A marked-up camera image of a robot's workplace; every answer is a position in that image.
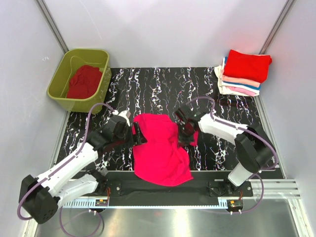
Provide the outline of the bright pink t-shirt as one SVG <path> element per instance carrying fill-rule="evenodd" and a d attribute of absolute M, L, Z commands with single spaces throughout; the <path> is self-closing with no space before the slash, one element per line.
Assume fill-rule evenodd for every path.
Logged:
<path fill-rule="evenodd" d="M 134 118 L 147 142 L 133 147 L 134 173 L 161 186 L 193 180 L 188 152 L 178 143 L 178 126 L 168 115 L 140 114 Z"/>

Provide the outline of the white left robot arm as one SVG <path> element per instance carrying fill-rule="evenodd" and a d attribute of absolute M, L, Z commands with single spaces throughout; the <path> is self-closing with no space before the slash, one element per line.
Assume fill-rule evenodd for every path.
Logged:
<path fill-rule="evenodd" d="M 114 148 L 146 142 L 138 122 L 130 123 L 125 114 L 113 115 L 104 126 L 88 133 L 83 144 L 54 167 L 37 177 L 26 176 L 21 183 L 18 208 L 43 224 L 68 202 L 86 194 L 102 195 L 107 188 L 106 169 L 90 169 L 79 179 L 73 177 Z"/>

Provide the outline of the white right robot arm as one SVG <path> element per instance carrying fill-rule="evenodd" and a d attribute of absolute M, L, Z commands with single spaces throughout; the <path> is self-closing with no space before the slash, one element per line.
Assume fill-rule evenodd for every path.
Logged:
<path fill-rule="evenodd" d="M 213 112 L 190 109 L 188 105 L 180 107 L 175 114 L 180 120 L 177 124 L 180 146 L 193 143 L 197 133 L 212 134 L 235 145 L 238 164 L 224 181 L 209 184 L 211 196 L 237 195 L 245 181 L 276 157 L 274 146 L 260 126 L 234 123 L 215 116 Z"/>

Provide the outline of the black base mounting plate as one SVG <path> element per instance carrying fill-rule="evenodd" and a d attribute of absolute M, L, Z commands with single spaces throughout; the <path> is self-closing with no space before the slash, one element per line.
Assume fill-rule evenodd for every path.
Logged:
<path fill-rule="evenodd" d="M 212 198 L 238 199 L 252 197 L 253 191 L 249 181 L 246 181 L 240 191 L 233 196 L 215 197 L 210 195 L 209 184 L 217 184 L 228 176 L 228 171 L 192 171 L 193 180 L 175 187 L 156 185 L 137 177 L 132 171 L 110 171 L 107 174 L 107 187 L 110 194 L 93 198 L 117 198 L 119 200 L 169 200 L 174 203 L 201 202 L 206 203 Z"/>

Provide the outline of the left orange connector box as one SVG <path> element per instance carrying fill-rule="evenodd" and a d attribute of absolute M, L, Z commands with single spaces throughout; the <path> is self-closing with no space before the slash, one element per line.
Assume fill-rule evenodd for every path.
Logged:
<path fill-rule="evenodd" d="M 96 206 L 108 206 L 109 200 L 108 199 L 97 199 L 95 202 Z"/>

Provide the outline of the orange connector box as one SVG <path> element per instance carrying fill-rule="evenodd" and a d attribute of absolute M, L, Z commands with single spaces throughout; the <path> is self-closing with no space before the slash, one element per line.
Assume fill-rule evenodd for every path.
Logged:
<path fill-rule="evenodd" d="M 109 200 L 108 199 L 97 199 L 95 202 L 96 206 L 108 206 Z"/>
<path fill-rule="evenodd" d="M 228 207 L 230 207 L 230 208 L 242 208 L 243 201 L 242 200 L 230 200 L 228 202 Z"/>

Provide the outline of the dark red crumpled shirt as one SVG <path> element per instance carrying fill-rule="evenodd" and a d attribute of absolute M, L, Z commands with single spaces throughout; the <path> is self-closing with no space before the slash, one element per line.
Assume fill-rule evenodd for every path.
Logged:
<path fill-rule="evenodd" d="M 70 79 L 67 98 L 87 99 L 95 94 L 99 86 L 102 72 L 90 65 L 81 66 Z"/>

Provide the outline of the olive green plastic bin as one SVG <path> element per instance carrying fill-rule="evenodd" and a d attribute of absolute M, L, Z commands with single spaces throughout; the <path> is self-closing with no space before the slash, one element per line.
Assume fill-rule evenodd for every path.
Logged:
<path fill-rule="evenodd" d="M 78 48 L 62 58 L 47 95 L 65 111 L 93 114 L 102 110 L 112 77 L 109 54 L 100 49 Z"/>

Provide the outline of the right orange connector box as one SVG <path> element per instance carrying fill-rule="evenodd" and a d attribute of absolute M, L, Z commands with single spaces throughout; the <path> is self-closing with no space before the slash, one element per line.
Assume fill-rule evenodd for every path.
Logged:
<path fill-rule="evenodd" d="M 243 201 L 242 200 L 230 200 L 228 202 L 228 207 L 230 207 L 230 208 L 242 208 Z"/>

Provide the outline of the red folded t-shirt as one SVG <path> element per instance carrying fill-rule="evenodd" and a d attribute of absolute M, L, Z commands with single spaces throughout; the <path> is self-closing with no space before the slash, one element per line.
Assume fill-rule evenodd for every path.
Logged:
<path fill-rule="evenodd" d="M 250 79 L 263 83 L 268 77 L 272 61 L 270 55 L 243 54 L 231 49 L 223 74 L 232 78 Z"/>

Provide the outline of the aluminium extrusion rail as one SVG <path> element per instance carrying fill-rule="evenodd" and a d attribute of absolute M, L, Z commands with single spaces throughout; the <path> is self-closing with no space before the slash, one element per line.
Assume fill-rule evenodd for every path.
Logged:
<path fill-rule="evenodd" d="M 250 180 L 253 191 L 252 197 L 243 199 L 258 200 L 262 194 L 262 184 L 258 179 Z M 300 199 L 297 184 L 293 179 L 264 179 L 263 199 Z"/>

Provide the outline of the left corner aluminium post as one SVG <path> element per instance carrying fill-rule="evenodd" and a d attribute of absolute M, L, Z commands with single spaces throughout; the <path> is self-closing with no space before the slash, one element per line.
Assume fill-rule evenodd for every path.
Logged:
<path fill-rule="evenodd" d="M 65 40 L 63 39 L 52 14 L 50 13 L 47 4 L 44 0 L 35 0 L 41 14 L 43 15 L 46 23 L 48 24 L 50 30 L 52 31 L 57 43 L 59 44 L 62 52 L 65 54 L 69 51 Z"/>

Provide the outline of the corner aluminium post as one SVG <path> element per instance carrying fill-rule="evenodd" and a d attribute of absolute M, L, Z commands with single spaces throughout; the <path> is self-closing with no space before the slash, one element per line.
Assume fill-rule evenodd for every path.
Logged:
<path fill-rule="evenodd" d="M 62 52 L 65 54 L 69 51 L 65 40 L 63 39 L 52 14 L 50 13 L 47 4 L 44 0 L 35 0 L 41 14 L 43 15 L 46 23 L 48 24 L 50 30 L 52 31 L 57 43 L 59 44 Z"/>
<path fill-rule="evenodd" d="M 272 44 L 272 42 L 275 39 L 279 30 L 281 29 L 282 24 L 284 23 L 287 16 L 291 12 L 295 3 L 296 3 L 296 0 L 287 0 L 285 2 L 285 4 L 284 4 L 283 8 L 281 9 L 275 23 L 272 26 L 267 38 L 265 39 L 265 41 L 264 41 L 264 43 L 259 51 L 259 54 L 266 54 L 267 53 L 270 45 Z"/>

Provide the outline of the right corner aluminium post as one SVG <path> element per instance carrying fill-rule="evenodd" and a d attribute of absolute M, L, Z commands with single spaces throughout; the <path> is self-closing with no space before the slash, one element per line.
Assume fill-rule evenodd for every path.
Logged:
<path fill-rule="evenodd" d="M 259 54 L 266 54 L 267 53 L 270 45 L 272 44 L 272 42 L 275 39 L 279 30 L 281 29 L 282 24 L 284 23 L 287 16 L 291 12 L 295 3 L 296 3 L 296 0 L 287 0 L 285 2 L 285 4 L 284 4 L 283 8 L 281 9 L 275 23 L 272 26 L 267 38 L 265 39 L 265 41 L 264 41 L 264 43 L 259 51 Z"/>

